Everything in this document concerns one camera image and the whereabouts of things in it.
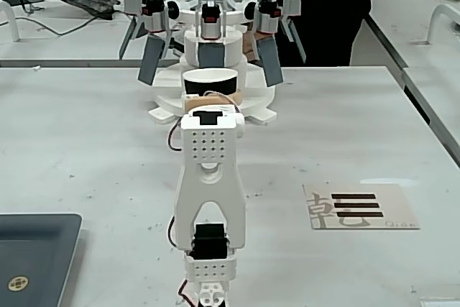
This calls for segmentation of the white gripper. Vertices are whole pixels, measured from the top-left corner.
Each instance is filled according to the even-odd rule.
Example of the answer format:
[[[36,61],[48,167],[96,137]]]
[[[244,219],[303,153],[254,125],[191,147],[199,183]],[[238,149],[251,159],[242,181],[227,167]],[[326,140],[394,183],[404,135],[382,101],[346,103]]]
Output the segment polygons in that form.
[[[190,111],[196,107],[204,105],[206,100],[205,97],[216,98],[219,101],[223,101],[225,103],[215,105],[213,109],[216,111],[221,111],[224,114],[239,113],[239,110],[234,105],[239,106],[242,103],[242,93],[240,90],[237,90],[229,95],[226,95],[225,93],[221,93],[218,91],[205,91],[203,96],[185,95],[183,97],[184,111]]]

